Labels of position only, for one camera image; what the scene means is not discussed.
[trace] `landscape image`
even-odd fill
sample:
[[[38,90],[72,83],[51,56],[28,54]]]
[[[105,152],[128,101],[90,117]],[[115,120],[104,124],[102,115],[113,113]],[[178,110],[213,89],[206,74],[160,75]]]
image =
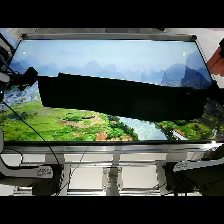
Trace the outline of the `landscape image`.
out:
[[[212,82],[194,42],[23,40],[10,67],[20,74],[33,67],[39,76],[61,72],[195,89],[209,88]],[[223,108],[209,100],[199,119],[162,122],[43,107],[37,82],[24,91],[6,90],[4,101],[47,141],[224,139]],[[0,105],[0,126],[6,141],[41,141],[4,105]]]

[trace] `large flat screen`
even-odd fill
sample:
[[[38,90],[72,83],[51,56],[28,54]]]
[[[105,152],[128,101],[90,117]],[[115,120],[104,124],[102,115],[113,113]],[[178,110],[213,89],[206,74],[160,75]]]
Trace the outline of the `large flat screen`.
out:
[[[10,67],[19,73],[33,67],[39,76],[61,72],[195,89],[209,88],[212,83],[195,42],[23,40]],[[120,97],[125,101],[128,93]],[[23,92],[7,90],[4,101],[47,141],[201,140],[224,135],[222,108],[214,102],[206,105],[203,117],[197,120],[152,123],[95,111],[43,107],[37,83]],[[41,140],[4,105],[0,122],[6,141]]]

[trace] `sky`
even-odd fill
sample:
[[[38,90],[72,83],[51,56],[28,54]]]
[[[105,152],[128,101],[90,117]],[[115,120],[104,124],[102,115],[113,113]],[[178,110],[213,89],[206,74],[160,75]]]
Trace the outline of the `sky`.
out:
[[[58,68],[84,66],[95,60],[102,67],[115,64],[117,71],[165,70],[185,64],[198,51],[194,42],[151,40],[23,40],[14,56],[20,61],[34,56],[42,65]]]

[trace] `river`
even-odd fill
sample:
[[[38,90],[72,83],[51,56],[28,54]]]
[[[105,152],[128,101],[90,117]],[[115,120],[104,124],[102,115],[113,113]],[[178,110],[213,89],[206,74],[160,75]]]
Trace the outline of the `river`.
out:
[[[119,118],[121,122],[135,130],[139,140],[167,140],[166,135],[153,123],[125,117]]]

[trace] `floor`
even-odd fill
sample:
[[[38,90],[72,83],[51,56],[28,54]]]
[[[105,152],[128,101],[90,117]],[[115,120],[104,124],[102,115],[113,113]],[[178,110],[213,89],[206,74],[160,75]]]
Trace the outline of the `floor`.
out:
[[[9,28],[11,33],[19,41],[22,33],[160,33],[161,31],[155,28]],[[198,41],[203,49],[204,55],[208,60],[216,48],[219,42],[224,37],[224,28],[166,28],[166,33],[175,34],[195,34],[198,37]],[[224,88],[224,78],[215,76],[218,85]],[[123,160],[145,160],[143,155],[128,155]],[[15,162],[18,163],[19,156],[16,156]],[[89,161],[88,156],[84,156],[83,161]],[[88,188],[90,187],[90,180],[87,176],[91,176],[91,188],[98,188],[102,185],[102,170],[94,169],[77,169],[71,181],[73,188]],[[144,187],[149,188],[157,184],[155,166],[145,168],[125,168],[123,169],[123,181],[124,187]],[[13,187],[6,187],[0,185],[0,195],[9,195],[12,193]]]

